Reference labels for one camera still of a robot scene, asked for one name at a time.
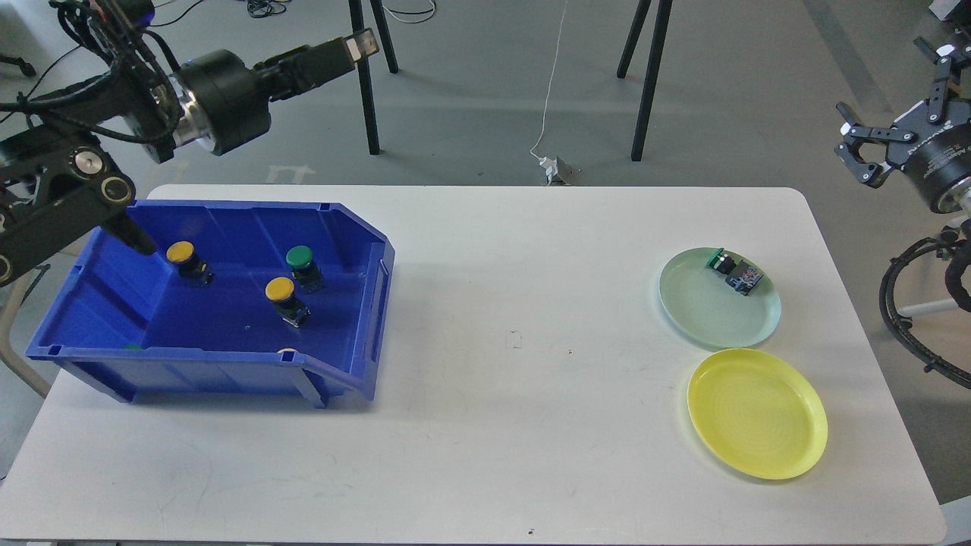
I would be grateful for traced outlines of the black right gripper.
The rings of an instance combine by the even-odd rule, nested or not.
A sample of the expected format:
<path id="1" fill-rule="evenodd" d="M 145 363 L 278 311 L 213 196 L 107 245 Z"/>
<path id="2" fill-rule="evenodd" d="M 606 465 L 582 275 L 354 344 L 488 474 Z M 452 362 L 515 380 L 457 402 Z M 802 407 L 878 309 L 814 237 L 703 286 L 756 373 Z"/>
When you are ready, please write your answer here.
<path id="1" fill-rule="evenodd" d="M 953 106 L 944 115 L 951 100 L 960 97 L 961 74 L 969 67 L 969 38 L 957 36 L 933 48 L 919 36 L 913 44 L 934 65 L 925 115 L 933 127 L 918 131 L 916 142 L 912 129 L 867 127 L 850 105 L 836 104 L 844 123 L 835 153 L 853 179 L 871 189 L 902 169 L 933 213 L 969 213 L 969 107 Z"/>

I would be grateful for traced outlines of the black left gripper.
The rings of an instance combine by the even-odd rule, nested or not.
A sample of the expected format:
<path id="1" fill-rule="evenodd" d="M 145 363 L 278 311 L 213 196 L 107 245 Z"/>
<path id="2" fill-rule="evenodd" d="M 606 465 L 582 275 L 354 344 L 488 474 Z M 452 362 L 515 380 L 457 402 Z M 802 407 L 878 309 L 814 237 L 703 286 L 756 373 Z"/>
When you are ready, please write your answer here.
<path id="1" fill-rule="evenodd" d="M 294 84 L 325 84 L 379 52 L 371 29 L 318 45 L 303 45 L 247 67 L 219 49 L 191 59 L 171 76 L 181 118 L 176 146 L 197 143 L 225 155 L 269 131 L 269 103 L 294 96 Z"/>

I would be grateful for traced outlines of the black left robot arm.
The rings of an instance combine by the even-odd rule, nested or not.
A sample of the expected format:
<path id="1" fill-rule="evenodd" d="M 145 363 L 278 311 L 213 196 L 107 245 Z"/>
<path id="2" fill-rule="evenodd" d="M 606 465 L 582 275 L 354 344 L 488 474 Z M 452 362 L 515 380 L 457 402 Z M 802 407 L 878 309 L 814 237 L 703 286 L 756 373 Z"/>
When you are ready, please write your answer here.
<path id="1" fill-rule="evenodd" d="M 361 4 L 353 1 L 349 36 L 298 46 L 253 67 L 229 51 L 178 64 L 152 31 L 152 1 L 53 1 L 52 7 L 62 30 L 107 69 L 44 96 L 2 104 L 3 113 L 38 118 L 2 141 L 5 286 L 93 228 L 142 255 L 156 251 L 126 213 L 135 184 L 104 151 L 101 137 L 140 145 L 158 163 L 192 142 L 224 155 L 269 130 L 272 102 L 356 71 L 369 148 L 379 150 L 368 59 L 391 46 L 379 1 L 372 4 L 377 29 L 365 27 Z"/>

